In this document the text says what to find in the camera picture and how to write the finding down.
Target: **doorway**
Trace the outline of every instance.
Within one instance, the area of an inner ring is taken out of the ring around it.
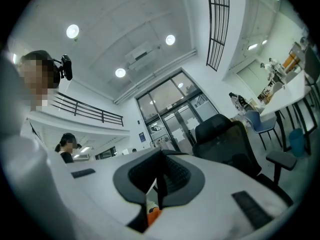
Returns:
[[[196,127],[201,120],[189,104],[185,103],[161,118],[175,146],[181,152],[193,155],[192,147],[197,142]]]

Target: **blue trash can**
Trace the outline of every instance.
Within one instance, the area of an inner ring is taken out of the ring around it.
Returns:
[[[301,157],[305,153],[305,137],[302,129],[295,129],[289,135],[292,153],[295,157]]]

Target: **ceiling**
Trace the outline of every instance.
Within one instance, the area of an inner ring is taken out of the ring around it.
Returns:
[[[54,150],[57,144],[60,142],[61,137],[65,133],[71,133],[75,136],[77,142],[82,145],[82,149],[85,147],[91,147],[87,151],[81,153],[79,150],[79,155],[97,155],[109,149],[112,143],[115,143],[123,138],[123,136],[116,135],[104,135],[104,134],[94,134],[80,131],[72,131],[68,129],[63,129],[59,127],[50,126],[43,124],[34,120],[30,120],[34,130],[44,142],[45,146],[49,150]]]
[[[79,26],[75,39],[66,35],[72,24]],[[168,35],[176,38],[172,46]],[[18,58],[32,50],[55,59],[67,54],[75,80],[113,99],[192,50],[184,0],[33,0],[8,47]],[[139,66],[126,57],[136,48],[148,53]],[[126,69],[125,77],[116,77],[118,68]]]
[[[238,41],[229,70],[261,53],[264,48],[262,42],[268,39],[280,3],[281,1],[277,0],[246,0],[241,38]],[[254,44],[258,44],[258,46],[248,50],[248,47]]]

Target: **gray floor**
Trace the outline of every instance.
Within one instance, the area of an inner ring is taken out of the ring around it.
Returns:
[[[300,107],[301,107],[302,113],[305,115],[304,113],[305,111],[303,111],[304,110],[303,105],[301,105]],[[320,122],[319,110],[313,107],[312,111],[314,112],[317,122]],[[284,124],[285,135],[288,142],[289,134],[293,130],[293,128],[292,128],[287,111],[283,109],[281,110],[281,112],[285,117],[285,120],[282,118],[282,122]],[[298,123],[295,117],[293,118],[293,120],[297,128]],[[306,120],[307,128],[308,128],[308,125],[310,124],[312,125],[312,121],[310,118],[308,118],[308,115],[305,116],[305,120]],[[281,132],[278,124],[276,124],[275,129],[278,136],[281,139]],[[267,133],[262,134],[262,138],[265,143],[266,150],[263,147],[263,144],[260,140],[259,135],[254,133],[252,128],[250,127],[248,128],[247,134],[248,134],[254,155],[259,165],[262,167],[261,173],[263,173],[264,175],[266,175],[267,177],[273,180],[275,166],[272,162],[269,162],[266,160],[266,156],[269,152],[273,150],[282,151],[275,134],[272,131],[270,132],[271,140],[269,139],[269,136]],[[305,190],[308,187],[310,179],[313,176],[316,165],[318,164],[320,159],[320,130],[318,128],[311,133],[310,142],[311,142],[311,155],[308,155],[307,153],[305,153],[302,157],[299,157],[292,171],[288,171],[286,169],[281,170],[279,186],[292,198],[293,202],[295,203],[301,201],[305,193]]]

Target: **orange cloth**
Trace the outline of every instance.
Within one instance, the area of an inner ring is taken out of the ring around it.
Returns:
[[[148,217],[148,225],[149,227],[152,225],[152,223],[155,222],[155,220],[161,215],[162,211],[159,209],[159,207],[155,207],[153,209],[153,212],[150,212],[147,217]]]

